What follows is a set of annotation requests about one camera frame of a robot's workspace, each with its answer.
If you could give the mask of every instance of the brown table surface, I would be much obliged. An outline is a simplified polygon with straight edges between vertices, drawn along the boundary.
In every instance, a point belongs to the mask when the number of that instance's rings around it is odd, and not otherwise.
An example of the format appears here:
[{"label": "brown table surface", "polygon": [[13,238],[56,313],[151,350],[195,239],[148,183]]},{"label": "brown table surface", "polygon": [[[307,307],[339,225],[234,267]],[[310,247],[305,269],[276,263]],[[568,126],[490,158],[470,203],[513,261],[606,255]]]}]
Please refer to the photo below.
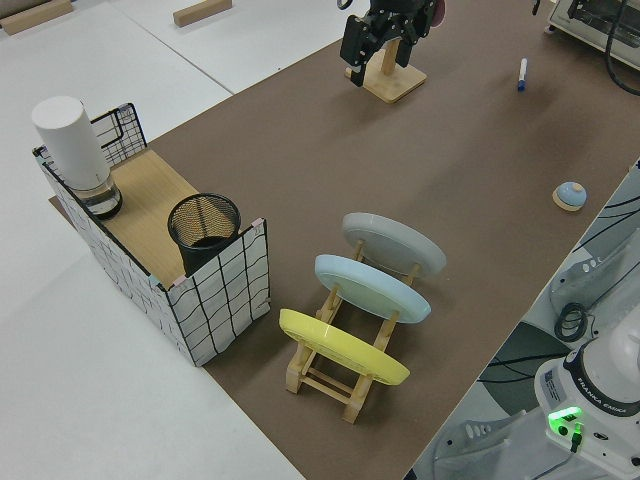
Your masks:
[{"label": "brown table surface", "polygon": [[[395,105],[344,78],[336,43],[151,142],[245,225],[268,219],[272,310],[206,368],[309,479],[401,479],[640,153],[640,99],[594,49],[543,33],[547,2],[537,17],[513,0],[447,8],[411,57],[427,82]],[[568,180],[589,194],[576,214],[551,200]],[[315,256],[350,255],[341,221],[355,211],[421,231],[448,265],[415,284],[431,316],[391,338],[411,375],[374,385],[350,425],[331,398],[285,390],[295,343],[278,312],[320,307]],[[336,325],[378,328],[361,317],[346,307]]]}]

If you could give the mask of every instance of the wooden stand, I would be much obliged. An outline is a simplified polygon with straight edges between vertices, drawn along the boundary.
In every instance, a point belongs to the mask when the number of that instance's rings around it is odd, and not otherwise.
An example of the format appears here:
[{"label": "wooden stand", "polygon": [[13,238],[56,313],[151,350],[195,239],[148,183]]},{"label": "wooden stand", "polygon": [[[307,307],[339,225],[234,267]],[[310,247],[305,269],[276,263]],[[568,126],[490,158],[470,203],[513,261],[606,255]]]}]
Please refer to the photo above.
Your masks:
[{"label": "wooden stand", "polygon": [[8,35],[13,35],[72,11],[71,0],[51,0],[24,12],[0,19],[0,26]]},{"label": "wooden stand", "polygon": [[229,10],[231,8],[231,0],[204,0],[177,12],[173,12],[173,22],[184,27],[194,22],[203,20],[216,13]]},{"label": "wooden stand", "polygon": [[[354,253],[354,260],[361,262],[363,259],[362,248],[364,242],[360,240],[356,245],[356,251]],[[415,276],[420,269],[419,265],[415,265],[412,272],[407,275],[403,281],[407,285],[411,285]],[[342,304],[342,299],[338,296],[338,287],[334,287],[329,296],[325,300],[322,308],[316,312],[316,318],[327,324],[331,324],[338,309]],[[378,335],[373,343],[373,346],[378,350],[385,351],[389,344],[389,339],[393,333],[393,329],[398,321],[399,313],[395,312],[391,318],[384,320],[382,326],[378,331]],[[312,367],[312,363],[315,359],[316,352],[311,348],[304,345],[302,342],[298,342],[298,348],[293,358],[287,366],[286,384],[287,390],[292,393],[298,393],[303,383],[321,391],[322,393],[329,395],[330,397],[345,404],[344,411],[342,413],[342,419],[354,423],[364,402],[369,394],[369,389],[373,383],[371,376],[360,375],[356,382],[356,385],[351,388],[342,382],[339,382],[335,378],[322,373],[321,371]]]},{"label": "wooden stand", "polygon": [[[396,64],[399,43],[400,40],[393,40],[388,43],[386,50],[376,52],[369,60],[364,75],[363,87],[386,103],[397,102],[427,79],[426,74],[411,65],[403,68]],[[347,68],[345,75],[351,77],[350,68]]]}]

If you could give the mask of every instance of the marker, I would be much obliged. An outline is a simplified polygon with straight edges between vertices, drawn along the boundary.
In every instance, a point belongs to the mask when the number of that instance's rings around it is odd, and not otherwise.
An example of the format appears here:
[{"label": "marker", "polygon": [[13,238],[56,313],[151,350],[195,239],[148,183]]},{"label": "marker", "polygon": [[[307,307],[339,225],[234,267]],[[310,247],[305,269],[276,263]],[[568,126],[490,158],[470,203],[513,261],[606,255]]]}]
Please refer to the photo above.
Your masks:
[{"label": "marker", "polygon": [[520,76],[518,77],[518,91],[524,92],[527,78],[527,59],[520,60]]}]

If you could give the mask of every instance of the black mesh pencil cup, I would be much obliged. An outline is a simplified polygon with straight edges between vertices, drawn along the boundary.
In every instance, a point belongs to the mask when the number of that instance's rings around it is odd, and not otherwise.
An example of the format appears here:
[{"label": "black mesh pencil cup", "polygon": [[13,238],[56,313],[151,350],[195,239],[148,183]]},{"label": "black mesh pencil cup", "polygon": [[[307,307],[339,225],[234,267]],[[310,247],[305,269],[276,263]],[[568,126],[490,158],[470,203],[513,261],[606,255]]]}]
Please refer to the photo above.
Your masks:
[{"label": "black mesh pencil cup", "polygon": [[173,207],[168,228],[191,276],[238,238],[240,212],[222,195],[197,193]]}]

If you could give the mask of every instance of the yellow plate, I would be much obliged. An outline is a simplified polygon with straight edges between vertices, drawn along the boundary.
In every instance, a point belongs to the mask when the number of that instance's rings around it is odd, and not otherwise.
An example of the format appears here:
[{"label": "yellow plate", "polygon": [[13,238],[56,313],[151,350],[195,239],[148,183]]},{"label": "yellow plate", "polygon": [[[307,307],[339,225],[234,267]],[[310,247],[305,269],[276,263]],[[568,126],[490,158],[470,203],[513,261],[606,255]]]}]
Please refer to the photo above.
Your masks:
[{"label": "yellow plate", "polygon": [[397,360],[339,328],[293,310],[280,310],[280,328],[311,350],[361,375],[399,385],[409,370]]}]

